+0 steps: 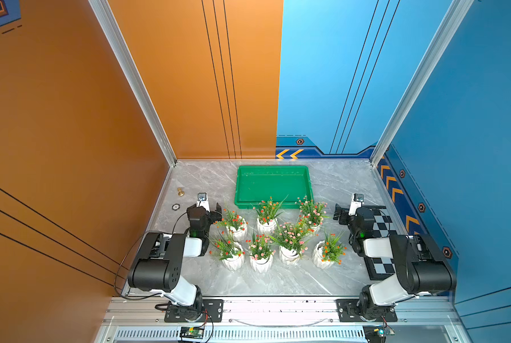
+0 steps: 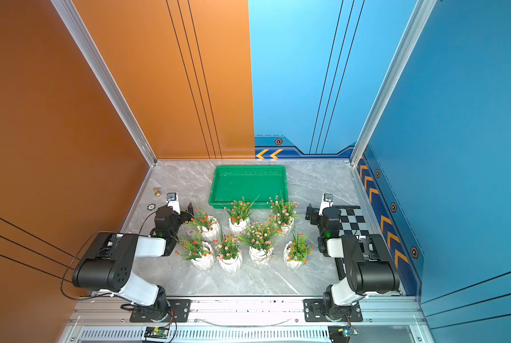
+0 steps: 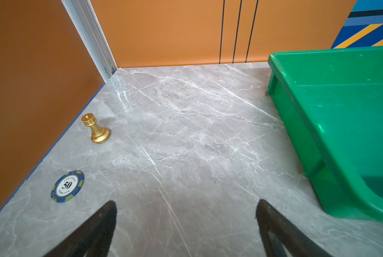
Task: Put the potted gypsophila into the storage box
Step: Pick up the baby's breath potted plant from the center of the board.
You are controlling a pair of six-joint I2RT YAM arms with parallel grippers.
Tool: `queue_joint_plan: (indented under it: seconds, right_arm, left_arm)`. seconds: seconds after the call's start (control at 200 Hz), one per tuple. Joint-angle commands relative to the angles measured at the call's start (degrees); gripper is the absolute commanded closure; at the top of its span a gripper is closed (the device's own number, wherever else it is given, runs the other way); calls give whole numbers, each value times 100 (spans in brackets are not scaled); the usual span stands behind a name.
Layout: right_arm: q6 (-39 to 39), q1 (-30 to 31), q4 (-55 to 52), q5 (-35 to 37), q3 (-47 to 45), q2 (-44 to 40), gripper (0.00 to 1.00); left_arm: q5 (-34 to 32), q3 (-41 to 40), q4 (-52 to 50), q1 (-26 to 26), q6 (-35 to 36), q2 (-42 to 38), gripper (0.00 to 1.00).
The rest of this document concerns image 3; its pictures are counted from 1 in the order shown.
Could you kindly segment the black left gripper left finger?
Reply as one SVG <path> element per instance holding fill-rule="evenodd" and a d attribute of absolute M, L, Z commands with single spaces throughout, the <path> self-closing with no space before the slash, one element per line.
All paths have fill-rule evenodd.
<path fill-rule="evenodd" d="M 108 201 L 46 256 L 106 257 L 116 223 L 116 204 L 114 201 Z"/>

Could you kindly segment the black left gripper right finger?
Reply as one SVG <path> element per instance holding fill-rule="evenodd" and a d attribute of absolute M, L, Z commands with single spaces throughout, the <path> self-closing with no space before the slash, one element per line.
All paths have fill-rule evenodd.
<path fill-rule="evenodd" d="M 259 200 L 256 219 L 268 257 L 286 257 L 288 253 L 293 257 L 330 256 L 264 199 Z"/>

